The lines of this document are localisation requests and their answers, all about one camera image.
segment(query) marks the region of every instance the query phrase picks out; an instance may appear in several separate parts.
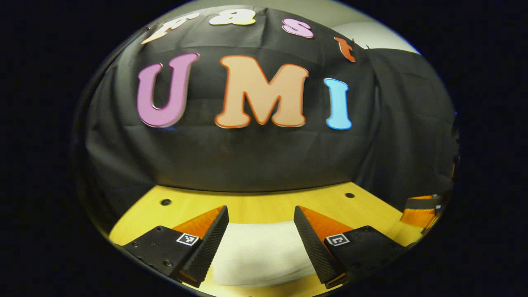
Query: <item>white cloth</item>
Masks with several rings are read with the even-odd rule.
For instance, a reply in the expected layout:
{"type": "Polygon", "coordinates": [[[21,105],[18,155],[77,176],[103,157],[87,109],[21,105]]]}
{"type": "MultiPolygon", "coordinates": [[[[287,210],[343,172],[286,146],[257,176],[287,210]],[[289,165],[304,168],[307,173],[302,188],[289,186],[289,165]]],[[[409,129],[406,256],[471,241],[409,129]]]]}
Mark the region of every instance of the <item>white cloth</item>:
{"type": "Polygon", "coordinates": [[[232,224],[212,262],[218,285],[263,287],[315,274],[294,222],[232,224]]]}

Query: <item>blue letter i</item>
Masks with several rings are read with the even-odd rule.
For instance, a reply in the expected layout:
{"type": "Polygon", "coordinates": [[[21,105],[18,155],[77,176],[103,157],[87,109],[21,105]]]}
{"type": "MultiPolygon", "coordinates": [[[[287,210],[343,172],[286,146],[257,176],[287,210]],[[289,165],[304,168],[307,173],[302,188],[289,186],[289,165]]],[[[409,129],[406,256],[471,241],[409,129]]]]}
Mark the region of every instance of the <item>blue letter i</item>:
{"type": "Polygon", "coordinates": [[[336,130],[347,130],[352,127],[352,122],[348,119],[348,109],[346,107],[346,83],[333,78],[325,78],[325,85],[330,89],[330,117],[326,120],[326,125],[336,130]]]}

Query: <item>peach letter m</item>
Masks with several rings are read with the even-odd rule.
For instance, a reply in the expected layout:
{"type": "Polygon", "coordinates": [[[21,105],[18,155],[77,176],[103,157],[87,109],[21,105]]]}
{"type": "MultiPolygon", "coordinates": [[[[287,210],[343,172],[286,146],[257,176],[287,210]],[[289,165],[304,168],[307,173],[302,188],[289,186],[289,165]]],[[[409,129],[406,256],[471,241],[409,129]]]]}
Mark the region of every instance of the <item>peach letter m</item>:
{"type": "Polygon", "coordinates": [[[306,122],[303,116],[303,88],[308,71],[294,64],[284,64],[268,82],[259,63],[245,55],[228,55],[220,59],[228,69],[224,107],[215,118],[222,128],[242,128],[251,118],[244,112],[247,99],[257,122],[268,122],[274,107],[277,112],[272,121],[281,127],[300,127],[306,122]]]}

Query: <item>pink letter u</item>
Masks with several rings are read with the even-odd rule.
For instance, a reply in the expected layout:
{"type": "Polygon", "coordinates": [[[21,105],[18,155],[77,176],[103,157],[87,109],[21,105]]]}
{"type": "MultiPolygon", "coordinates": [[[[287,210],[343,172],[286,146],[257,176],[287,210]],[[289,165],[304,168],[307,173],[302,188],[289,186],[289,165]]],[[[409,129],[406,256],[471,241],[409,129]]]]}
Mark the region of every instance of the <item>pink letter u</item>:
{"type": "Polygon", "coordinates": [[[139,74],[137,111],[143,123],[156,128],[174,125],[183,116],[187,102],[187,83],[191,64],[198,60],[198,53],[187,53],[172,59],[168,65],[173,68],[171,89],[167,105],[157,108],[153,103],[154,82],[163,65],[154,64],[139,74]]]}

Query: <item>yellow wooden surface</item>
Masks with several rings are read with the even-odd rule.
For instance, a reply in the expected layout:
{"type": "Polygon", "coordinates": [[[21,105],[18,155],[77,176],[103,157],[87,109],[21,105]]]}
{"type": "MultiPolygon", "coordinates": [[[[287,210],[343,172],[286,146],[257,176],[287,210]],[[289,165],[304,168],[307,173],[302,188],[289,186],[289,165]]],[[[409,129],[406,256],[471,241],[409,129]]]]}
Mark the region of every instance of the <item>yellow wooden surface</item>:
{"type": "MultiPolygon", "coordinates": [[[[236,224],[293,221],[295,206],[301,205],[352,228],[370,225],[403,246],[422,236],[422,228],[400,222],[400,211],[348,182],[303,191],[249,194],[155,186],[119,219],[109,238],[125,245],[158,225],[172,228],[221,205],[228,207],[229,222],[236,224]],[[346,193],[355,197],[347,198],[346,193]],[[164,199],[171,199],[172,203],[162,206],[160,202],[164,199]]],[[[209,269],[198,290],[219,297],[307,297],[327,291],[316,275],[262,288],[220,286],[214,284],[212,277],[209,269]]]]}

